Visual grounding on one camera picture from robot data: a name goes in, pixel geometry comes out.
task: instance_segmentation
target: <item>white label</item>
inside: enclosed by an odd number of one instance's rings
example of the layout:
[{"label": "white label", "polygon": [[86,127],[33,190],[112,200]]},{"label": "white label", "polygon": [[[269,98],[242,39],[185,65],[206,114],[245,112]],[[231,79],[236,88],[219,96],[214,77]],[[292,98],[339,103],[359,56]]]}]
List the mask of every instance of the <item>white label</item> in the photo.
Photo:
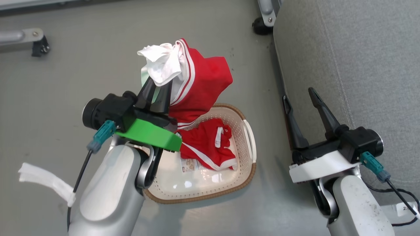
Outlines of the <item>white label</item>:
[{"label": "white label", "polygon": [[195,170],[205,170],[206,168],[201,165],[201,163],[199,161],[197,161],[196,159],[181,159],[181,167],[182,167],[182,172],[190,172],[190,171],[195,171]]},{"label": "white label", "polygon": [[293,169],[293,168],[296,168],[298,166],[298,164],[293,164],[293,165],[290,165],[289,166],[289,170],[291,170],[291,169]]},{"label": "white label", "polygon": [[[408,205],[410,205],[413,208],[414,211],[417,211],[417,207],[414,204],[414,202],[409,202]],[[396,213],[397,213],[398,217],[401,217],[403,215],[411,213],[410,209],[403,202],[395,205],[395,208],[396,208]]]}]

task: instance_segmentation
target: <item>white cloth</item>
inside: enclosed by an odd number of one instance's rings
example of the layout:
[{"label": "white cloth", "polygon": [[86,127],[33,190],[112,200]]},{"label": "white cloth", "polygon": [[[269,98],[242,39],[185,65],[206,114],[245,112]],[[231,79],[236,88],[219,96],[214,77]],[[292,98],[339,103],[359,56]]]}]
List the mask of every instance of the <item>white cloth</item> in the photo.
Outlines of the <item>white cloth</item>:
[{"label": "white cloth", "polygon": [[137,52],[138,55],[146,58],[146,65],[142,68],[142,85],[149,76],[155,85],[161,87],[173,80],[171,102],[175,100],[185,78],[187,78],[187,65],[184,56],[184,49],[180,43],[172,45],[164,43],[143,48]]},{"label": "white cloth", "polygon": [[52,188],[60,197],[66,200],[68,207],[73,206],[76,200],[73,187],[53,173],[28,163],[23,163],[18,173],[21,174],[19,176],[20,182],[32,182]]}]

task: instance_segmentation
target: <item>seam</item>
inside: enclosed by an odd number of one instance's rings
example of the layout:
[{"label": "seam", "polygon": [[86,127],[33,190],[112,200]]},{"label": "seam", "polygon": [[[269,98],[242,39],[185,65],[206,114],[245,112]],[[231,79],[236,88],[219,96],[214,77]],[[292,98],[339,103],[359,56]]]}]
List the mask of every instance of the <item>seam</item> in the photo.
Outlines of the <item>seam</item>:
[{"label": "seam", "polygon": [[347,122],[350,125],[350,128],[354,129],[355,125],[354,125],[354,121],[353,121],[353,116],[351,115],[351,112],[350,112],[349,103],[348,103],[348,100],[347,100],[347,97],[346,97],[346,93],[344,91],[343,83],[341,81],[340,72],[338,70],[337,61],[336,61],[336,58],[335,58],[335,55],[334,55],[334,50],[333,50],[333,47],[331,45],[330,38],[328,36],[327,27],[325,26],[324,19],[322,18],[322,14],[321,14],[321,11],[319,9],[319,5],[318,5],[317,0],[315,0],[315,6],[316,6],[317,13],[319,15],[319,18],[320,18],[318,20],[320,21],[320,24],[323,28],[323,35],[324,35],[324,37],[327,41],[327,44],[328,44],[329,54],[330,54],[330,57],[331,57],[331,59],[334,63],[334,69],[335,69],[335,73],[336,73],[335,79],[336,79],[336,83],[337,83],[337,88],[338,88],[339,93],[340,93],[341,103],[344,107],[344,113],[346,115]]},{"label": "seam", "polygon": [[[287,86],[286,83],[284,82],[284,75],[283,75],[283,69],[282,69],[282,63],[281,63],[281,58],[280,58],[280,53],[278,52],[278,50],[280,50],[280,47],[277,46],[277,40],[275,37],[275,34],[273,34],[273,41],[274,41],[274,50],[276,50],[276,56],[277,56],[277,60],[278,60],[278,66],[280,69],[280,82],[283,84],[283,88],[284,88],[284,95],[288,95],[287,93]],[[280,98],[281,103],[283,104],[283,96],[281,96]]]}]

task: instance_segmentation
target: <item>white stripe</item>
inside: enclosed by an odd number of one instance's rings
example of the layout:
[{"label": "white stripe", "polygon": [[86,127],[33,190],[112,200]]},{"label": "white stripe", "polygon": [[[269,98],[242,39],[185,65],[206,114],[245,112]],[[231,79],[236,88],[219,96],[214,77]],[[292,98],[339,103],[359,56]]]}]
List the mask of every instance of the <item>white stripe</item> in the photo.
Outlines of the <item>white stripe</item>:
[{"label": "white stripe", "polygon": [[184,42],[183,40],[179,40],[179,41],[180,41],[180,42],[184,45],[184,47],[185,47],[186,56],[187,56],[187,58],[188,58],[188,61],[189,61],[189,67],[190,67],[190,70],[191,70],[191,78],[190,78],[189,82],[187,83],[187,85],[185,86],[185,90],[184,90],[184,92],[181,94],[181,96],[180,96],[180,98],[178,99],[178,101],[174,102],[174,103],[173,103],[173,104],[171,104],[171,105],[176,105],[176,104],[178,104],[180,101],[182,101],[182,100],[185,98],[185,96],[188,94],[189,90],[191,89],[192,84],[194,83],[194,79],[195,79],[195,67],[194,67],[194,62],[193,62],[193,61],[192,61],[192,59],[191,59],[191,56],[190,56],[190,54],[189,54],[189,52],[188,52],[188,49],[187,49],[187,47],[186,47],[185,42]]},{"label": "white stripe", "polygon": [[238,163],[236,162],[236,158],[233,158],[233,159],[226,160],[226,161],[222,162],[222,165],[218,166],[208,156],[206,156],[206,154],[200,152],[199,150],[195,149],[194,147],[191,147],[190,145],[188,145],[184,142],[182,142],[182,144],[184,144],[187,148],[191,149],[191,151],[193,151],[198,156],[198,158],[203,160],[213,170],[223,170],[223,169],[229,168],[231,166],[235,169],[234,166],[238,165]]},{"label": "white stripe", "polygon": [[190,125],[186,125],[186,126],[178,126],[178,129],[186,129],[190,126],[192,126],[194,123],[190,124]]},{"label": "white stripe", "polygon": [[233,170],[237,170],[238,169],[238,162],[236,161],[236,158],[232,158],[229,160],[225,160],[224,162],[222,162],[222,164],[220,165],[221,169],[226,169],[232,167]]},{"label": "white stripe", "polygon": [[190,122],[190,123],[178,123],[178,126],[189,126],[192,125],[195,121]]},{"label": "white stripe", "polygon": [[219,148],[220,142],[222,141],[223,127],[217,127],[216,138],[214,140],[214,146]]},{"label": "white stripe", "polygon": [[181,42],[181,40],[177,40],[175,43],[179,43],[182,47],[182,50],[184,52],[184,57],[185,57],[185,66],[186,66],[186,78],[184,78],[184,81],[181,84],[181,87],[178,90],[178,93],[176,94],[175,98],[173,101],[170,102],[170,106],[173,105],[173,102],[175,102],[179,96],[181,95],[182,89],[184,89],[184,87],[186,86],[188,79],[189,79],[189,65],[188,65],[188,60],[186,57],[186,51],[188,50],[187,47]]}]

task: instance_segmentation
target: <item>black caster wheel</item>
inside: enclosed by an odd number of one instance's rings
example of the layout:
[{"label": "black caster wheel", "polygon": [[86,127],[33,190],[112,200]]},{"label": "black caster wheel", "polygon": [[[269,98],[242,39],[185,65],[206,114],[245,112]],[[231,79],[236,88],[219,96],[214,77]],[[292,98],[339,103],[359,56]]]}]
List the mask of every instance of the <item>black caster wheel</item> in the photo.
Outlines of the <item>black caster wheel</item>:
[{"label": "black caster wheel", "polygon": [[32,56],[40,58],[43,54],[47,54],[50,51],[50,45],[47,42],[45,35],[40,41],[34,42],[32,45]]},{"label": "black caster wheel", "polygon": [[252,28],[254,29],[254,33],[258,35],[267,35],[273,32],[272,27],[265,26],[262,17],[255,19],[254,23],[252,23]]}]

